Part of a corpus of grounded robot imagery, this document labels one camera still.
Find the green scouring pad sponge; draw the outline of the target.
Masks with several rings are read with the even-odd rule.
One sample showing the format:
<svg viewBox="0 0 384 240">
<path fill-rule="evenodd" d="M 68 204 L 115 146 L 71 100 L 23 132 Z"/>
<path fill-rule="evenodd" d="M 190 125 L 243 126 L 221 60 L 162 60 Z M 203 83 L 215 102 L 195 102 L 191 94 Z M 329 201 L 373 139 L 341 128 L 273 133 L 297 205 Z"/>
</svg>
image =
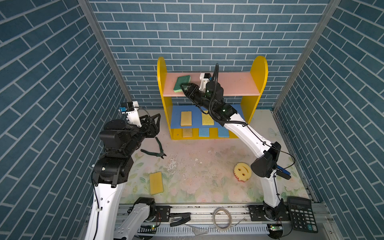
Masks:
<svg viewBox="0 0 384 240">
<path fill-rule="evenodd" d="M 178 77 L 174 86 L 174 93 L 180 93 L 184 90 L 184 87 L 186 87 L 191 82 L 191 76 L 181 76 Z"/>
</svg>

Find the pale yellow orange-backed sponge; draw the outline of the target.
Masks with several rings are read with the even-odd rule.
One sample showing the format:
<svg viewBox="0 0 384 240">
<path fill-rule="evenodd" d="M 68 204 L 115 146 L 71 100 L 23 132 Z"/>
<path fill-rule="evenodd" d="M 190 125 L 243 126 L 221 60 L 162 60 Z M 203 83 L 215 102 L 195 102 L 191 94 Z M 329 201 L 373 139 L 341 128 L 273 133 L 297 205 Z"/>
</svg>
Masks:
<svg viewBox="0 0 384 240">
<path fill-rule="evenodd" d="M 193 129 L 183 129 L 182 136 L 183 136 L 183 138 L 192 138 L 193 137 Z"/>
</svg>

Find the bright yellow sponge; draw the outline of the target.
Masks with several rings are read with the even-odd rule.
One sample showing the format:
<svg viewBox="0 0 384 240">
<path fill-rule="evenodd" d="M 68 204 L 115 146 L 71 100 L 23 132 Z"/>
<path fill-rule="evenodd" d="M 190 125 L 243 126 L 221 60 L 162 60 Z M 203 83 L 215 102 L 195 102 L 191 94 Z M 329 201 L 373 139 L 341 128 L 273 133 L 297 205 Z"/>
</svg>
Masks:
<svg viewBox="0 0 384 240">
<path fill-rule="evenodd" d="M 202 114 L 202 125 L 203 126 L 213 126 L 215 121 L 209 114 Z"/>
</svg>

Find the blue sponge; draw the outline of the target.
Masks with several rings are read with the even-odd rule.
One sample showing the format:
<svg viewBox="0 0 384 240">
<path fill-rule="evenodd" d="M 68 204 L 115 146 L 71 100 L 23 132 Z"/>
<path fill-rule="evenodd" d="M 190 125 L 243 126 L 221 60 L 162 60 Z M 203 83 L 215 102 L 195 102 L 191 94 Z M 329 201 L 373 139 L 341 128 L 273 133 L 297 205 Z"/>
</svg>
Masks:
<svg viewBox="0 0 384 240">
<path fill-rule="evenodd" d="M 201 137 L 201 138 L 209 138 L 210 137 L 210 129 L 209 128 L 201 128 L 201 129 L 199 129 L 199 137 Z"/>
<path fill-rule="evenodd" d="M 230 137 L 229 130 L 227 130 L 226 128 L 219 128 L 218 129 L 218 137 L 219 138 L 229 138 Z"/>
</svg>

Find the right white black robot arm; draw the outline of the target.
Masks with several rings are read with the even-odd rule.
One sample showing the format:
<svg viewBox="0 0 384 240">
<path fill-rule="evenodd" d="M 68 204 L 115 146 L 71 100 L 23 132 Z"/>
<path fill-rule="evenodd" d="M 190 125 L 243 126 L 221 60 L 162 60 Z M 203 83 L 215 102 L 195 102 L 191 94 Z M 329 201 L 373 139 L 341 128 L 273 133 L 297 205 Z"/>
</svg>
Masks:
<svg viewBox="0 0 384 240">
<path fill-rule="evenodd" d="M 205 108 L 208 115 L 222 127 L 235 134 L 256 156 L 251 164 L 251 170 L 261 179 L 264 193 L 264 212 L 268 220 L 277 220 L 286 212 L 276 184 L 276 176 L 286 180 L 291 178 L 288 171 L 278 168 L 278 158 L 281 145 L 272 143 L 257 133 L 238 111 L 224 102 L 223 88 L 218 82 L 209 82 L 206 92 L 200 91 L 193 83 L 180 84 L 184 95 L 199 109 Z"/>
</svg>

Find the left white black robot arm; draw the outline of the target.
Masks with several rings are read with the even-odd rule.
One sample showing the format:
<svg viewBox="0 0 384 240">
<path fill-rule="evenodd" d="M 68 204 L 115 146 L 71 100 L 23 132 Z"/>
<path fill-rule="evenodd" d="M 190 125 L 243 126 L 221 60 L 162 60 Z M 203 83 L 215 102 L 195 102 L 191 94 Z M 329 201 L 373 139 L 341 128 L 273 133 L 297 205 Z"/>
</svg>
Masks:
<svg viewBox="0 0 384 240">
<path fill-rule="evenodd" d="M 159 114 L 144 115 L 139 117 L 139 126 L 112 120 L 100 132 L 104 152 L 91 173 L 94 199 L 85 236 L 87 240 L 131 240 L 145 221 L 160 221 L 155 200 L 140 197 L 128 217 L 116 226 L 120 199 L 134 165 L 132 155 L 144 139 L 157 136 L 160 119 Z"/>
</svg>

